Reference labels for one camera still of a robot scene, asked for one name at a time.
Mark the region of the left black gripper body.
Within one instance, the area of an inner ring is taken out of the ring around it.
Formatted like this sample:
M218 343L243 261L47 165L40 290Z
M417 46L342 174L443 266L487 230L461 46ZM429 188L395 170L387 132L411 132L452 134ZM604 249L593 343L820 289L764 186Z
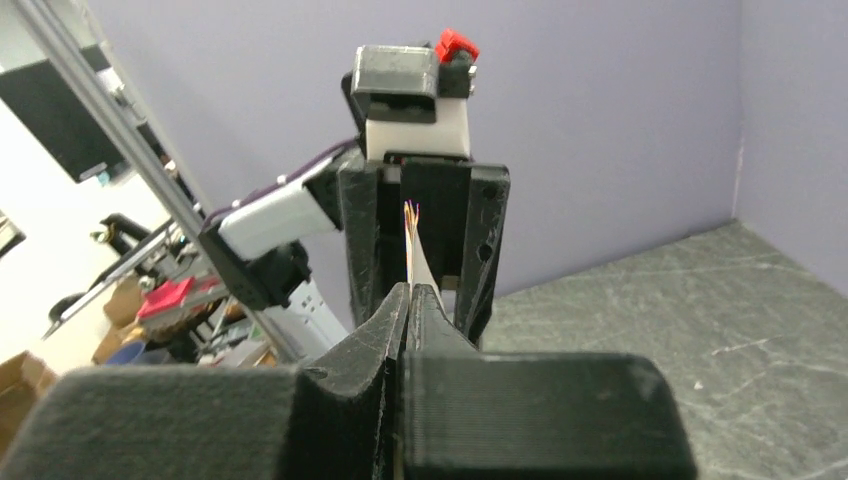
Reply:
M334 161L336 198L341 221L337 172L341 164L349 159L365 160L358 149L353 149ZM503 164L415 157L403 159L398 164L370 163L381 170L387 202L381 214L378 242L382 285L393 285L406 279L403 208L407 200L419 205L418 232L436 282L440 285L458 285L470 167Z

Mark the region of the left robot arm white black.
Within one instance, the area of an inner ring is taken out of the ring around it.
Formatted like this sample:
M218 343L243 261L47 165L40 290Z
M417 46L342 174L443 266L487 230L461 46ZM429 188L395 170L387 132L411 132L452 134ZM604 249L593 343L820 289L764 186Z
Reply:
M344 236L350 304L367 321L409 261L426 261L453 321L478 343L492 314L511 187L506 166L467 160L367 160L358 148L211 214L199 235L229 292L263 317L280 353L314 360L349 333L324 302L303 240Z

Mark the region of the tan decorated letter sheet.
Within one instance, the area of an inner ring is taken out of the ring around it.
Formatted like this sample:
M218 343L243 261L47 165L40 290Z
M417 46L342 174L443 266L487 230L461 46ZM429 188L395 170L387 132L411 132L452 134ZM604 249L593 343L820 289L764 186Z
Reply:
M429 285L435 292L437 304L442 310L444 310L444 303L440 293L440 288L430 269L418 232L420 217L419 205L412 200L405 201L403 216L406 251L406 281L409 284L409 291L412 292L416 285Z

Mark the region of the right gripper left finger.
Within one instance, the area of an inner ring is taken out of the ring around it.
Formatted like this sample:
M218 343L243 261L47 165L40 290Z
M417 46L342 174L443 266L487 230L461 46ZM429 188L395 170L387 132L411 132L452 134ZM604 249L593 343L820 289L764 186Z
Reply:
M318 360L277 367L91 367L28 415L5 479L395 479L396 285Z

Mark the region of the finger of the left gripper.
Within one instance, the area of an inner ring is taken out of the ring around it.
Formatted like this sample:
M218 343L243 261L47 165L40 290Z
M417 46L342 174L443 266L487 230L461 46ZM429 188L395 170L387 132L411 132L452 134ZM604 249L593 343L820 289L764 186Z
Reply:
M379 167L362 159L344 161L337 172L346 245L350 305L355 326L365 323L382 298L378 242L387 206Z
M509 191L506 166L470 167L454 324L475 346L492 314Z

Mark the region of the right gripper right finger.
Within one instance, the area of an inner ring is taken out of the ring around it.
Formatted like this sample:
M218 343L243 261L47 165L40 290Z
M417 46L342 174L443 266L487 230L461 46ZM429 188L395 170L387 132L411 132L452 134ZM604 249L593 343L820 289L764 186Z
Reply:
M482 352L427 285L400 360L407 479L693 479L673 391L622 352Z

